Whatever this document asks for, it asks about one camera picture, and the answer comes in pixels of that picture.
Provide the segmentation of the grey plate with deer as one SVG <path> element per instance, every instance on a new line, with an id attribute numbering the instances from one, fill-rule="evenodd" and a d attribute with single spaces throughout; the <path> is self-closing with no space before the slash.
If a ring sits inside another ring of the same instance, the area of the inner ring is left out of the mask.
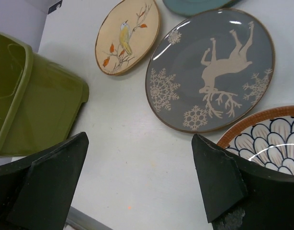
<path id="1" fill-rule="evenodd" d="M 237 9 L 207 10 L 175 26 L 155 49 L 147 101 L 177 131 L 218 130 L 257 105 L 274 67 L 274 44 L 260 20 Z"/>

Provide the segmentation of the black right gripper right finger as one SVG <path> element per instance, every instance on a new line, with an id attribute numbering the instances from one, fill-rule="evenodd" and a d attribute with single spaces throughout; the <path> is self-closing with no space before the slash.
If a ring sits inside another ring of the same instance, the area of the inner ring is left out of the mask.
<path id="1" fill-rule="evenodd" d="M 294 230 L 294 176 L 241 158 L 196 134 L 195 169 L 215 230 Z"/>

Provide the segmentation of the teal blue plate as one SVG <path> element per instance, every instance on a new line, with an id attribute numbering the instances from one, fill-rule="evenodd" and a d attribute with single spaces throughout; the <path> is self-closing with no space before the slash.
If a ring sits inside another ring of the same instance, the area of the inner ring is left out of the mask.
<path id="1" fill-rule="evenodd" d="M 239 0 L 163 0 L 171 12 L 186 17 L 208 10 L 230 8 L 238 2 Z"/>

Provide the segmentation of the cream plate with bird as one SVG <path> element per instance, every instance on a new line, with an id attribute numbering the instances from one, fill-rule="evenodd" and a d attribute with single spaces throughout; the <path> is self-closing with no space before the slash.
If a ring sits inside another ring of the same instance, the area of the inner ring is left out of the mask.
<path id="1" fill-rule="evenodd" d="M 95 42 L 99 69 L 120 75 L 137 64 L 152 48 L 160 29 L 154 0 L 123 0 L 106 16 Z"/>

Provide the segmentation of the petal pattern bowl orange rim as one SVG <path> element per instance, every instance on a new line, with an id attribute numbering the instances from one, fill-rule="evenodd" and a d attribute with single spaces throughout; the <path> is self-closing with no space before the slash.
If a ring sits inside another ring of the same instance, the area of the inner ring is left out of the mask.
<path id="1" fill-rule="evenodd" d="M 264 110 L 240 120 L 217 144 L 260 166 L 294 175 L 294 105 Z"/>

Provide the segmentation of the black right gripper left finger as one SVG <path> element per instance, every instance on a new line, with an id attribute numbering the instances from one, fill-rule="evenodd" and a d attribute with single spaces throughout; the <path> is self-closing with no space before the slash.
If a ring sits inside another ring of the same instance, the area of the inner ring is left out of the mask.
<path id="1" fill-rule="evenodd" d="M 0 166 L 0 230 L 61 230 L 86 158 L 85 132 Z"/>

